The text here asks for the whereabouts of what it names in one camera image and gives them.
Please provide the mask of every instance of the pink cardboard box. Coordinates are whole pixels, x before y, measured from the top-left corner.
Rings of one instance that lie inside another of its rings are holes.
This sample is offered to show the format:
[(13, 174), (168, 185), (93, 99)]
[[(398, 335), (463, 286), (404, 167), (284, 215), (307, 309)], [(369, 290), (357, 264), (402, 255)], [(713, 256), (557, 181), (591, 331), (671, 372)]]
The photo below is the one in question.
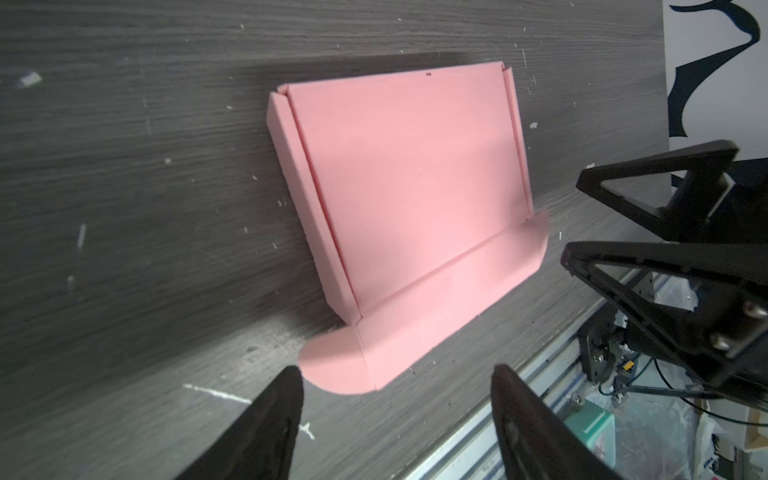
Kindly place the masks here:
[(512, 72), (501, 62), (287, 84), (267, 125), (328, 304), (303, 375), (381, 389), (541, 265)]

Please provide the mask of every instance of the black printed design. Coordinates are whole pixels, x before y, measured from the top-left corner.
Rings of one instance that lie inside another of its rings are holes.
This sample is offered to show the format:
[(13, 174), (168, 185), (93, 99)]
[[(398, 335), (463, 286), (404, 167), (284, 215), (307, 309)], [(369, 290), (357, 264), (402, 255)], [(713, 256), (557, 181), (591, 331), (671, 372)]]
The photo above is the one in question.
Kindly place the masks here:
[(718, 68), (760, 40), (760, 26), (757, 20), (744, 8), (734, 5), (731, 0), (712, 0), (712, 2), (690, 7), (670, 6), (676, 12), (701, 12), (703, 10), (720, 10), (744, 33), (752, 39), (743, 45), (729, 48), (709, 57), (701, 58), (675, 68), (674, 85), (667, 98), (669, 109), (670, 137), (687, 137), (683, 128), (683, 109), (690, 96), (701, 83), (712, 75)]

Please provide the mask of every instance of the black cable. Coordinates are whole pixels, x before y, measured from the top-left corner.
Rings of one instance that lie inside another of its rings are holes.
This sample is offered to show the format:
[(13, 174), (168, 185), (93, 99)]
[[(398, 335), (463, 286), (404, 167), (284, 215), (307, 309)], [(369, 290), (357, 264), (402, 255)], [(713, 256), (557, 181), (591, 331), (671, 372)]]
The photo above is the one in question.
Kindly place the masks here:
[[(661, 381), (664, 382), (668, 388), (673, 389), (673, 386), (667, 381), (667, 379), (664, 378), (664, 374), (661, 372), (661, 368), (659, 367), (659, 361), (654, 359), (654, 363), (656, 364), (656, 371), (659, 372), (659, 377), (661, 377)], [(725, 420), (726, 422), (732, 422), (732, 423), (738, 423), (739, 425), (749, 425), (749, 426), (756, 426), (756, 427), (768, 427), (768, 423), (755, 423), (755, 422), (742, 422), (741, 420), (736, 419), (729, 419), (728, 417), (724, 417), (722, 415), (718, 415), (716, 413), (712, 413), (707, 409), (702, 409), (695, 403), (684, 399), (683, 397), (680, 397), (680, 400), (684, 401), (688, 405), (694, 407), (696, 410), (700, 412), (704, 412), (710, 417), (714, 417), (716, 419)]]
[[(634, 357), (634, 359), (635, 359), (635, 360), (637, 360), (637, 359), (639, 359), (639, 358), (640, 358), (640, 355), (637, 355), (636, 357)], [(651, 359), (648, 359), (648, 363), (646, 363), (646, 364), (645, 364), (645, 366), (644, 366), (644, 367), (643, 367), (643, 369), (640, 371), (640, 373), (638, 373), (637, 375), (635, 375), (634, 377), (632, 377), (631, 379), (629, 379), (629, 382), (627, 382), (627, 383), (626, 383), (624, 386), (630, 386), (630, 385), (632, 385), (632, 383), (633, 383), (635, 380), (639, 379), (639, 378), (640, 378), (640, 375), (643, 375), (643, 374), (645, 373), (645, 371), (646, 371), (646, 370), (648, 370), (648, 367), (650, 366), (650, 363), (651, 363), (651, 361), (653, 361), (653, 359), (652, 359), (652, 358), (651, 358)], [(600, 382), (600, 383), (598, 383), (598, 392), (600, 392), (600, 394), (601, 394), (601, 395), (605, 395), (605, 396), (611, 396), (611, 395), (613, 395), (613, 394), (615, 394), (615, 393), (621, 393), (621, 390), (623, 390), (623, 389), (624, 389), (624, 387), (621, 387), (619, 390), (617, 390), (617, 391), (615, 391), (615, 392), (611, 392), (611, 393), (606, 393), (606, 392), (603, 392), (603, 383), (605, 383), (605, 382), (607, 382), (607, 380), (604, 380), (603, 382)]]

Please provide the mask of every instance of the green container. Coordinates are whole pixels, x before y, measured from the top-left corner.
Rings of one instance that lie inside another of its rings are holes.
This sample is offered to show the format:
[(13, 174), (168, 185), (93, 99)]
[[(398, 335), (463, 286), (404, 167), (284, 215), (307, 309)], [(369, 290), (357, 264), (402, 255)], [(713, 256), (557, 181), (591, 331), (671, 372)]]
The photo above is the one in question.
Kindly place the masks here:
[(616, 419), (614, 414), (592, 402), (584, 402), (565, 419), (573, 432), (600, 460), (613, 468), (616, 465)]

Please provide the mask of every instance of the box side panel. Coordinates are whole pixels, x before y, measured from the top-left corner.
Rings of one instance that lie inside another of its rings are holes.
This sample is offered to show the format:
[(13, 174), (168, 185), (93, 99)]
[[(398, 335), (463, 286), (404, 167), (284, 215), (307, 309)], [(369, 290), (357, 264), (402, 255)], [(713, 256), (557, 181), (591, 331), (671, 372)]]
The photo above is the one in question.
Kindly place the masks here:
[(310, 245), (326, 301), (345, 322), (354, 325), (360, 313), (320, 205), (293, 112), (284, 95), (270, 95), (266, 125)]
[(515, 79), (512, 77), (511, 68), (505, 68), (503, 74), (504, 86), (507, 88), (507, 98), (509, 100), (509, 114), (512, 117), (512, 128), (515, 129), (515, 143), (518, 149), (525, 200), (528, 202), (528, 212), (533, 215), (533, 193), (531, 192), (531, 179), (528, 177), (528, 157), (525, 155), (525, 139), (523, 138), (522, 123), (520, 122), (520, 109), (518, 108), (518, 95), (515, 92)]

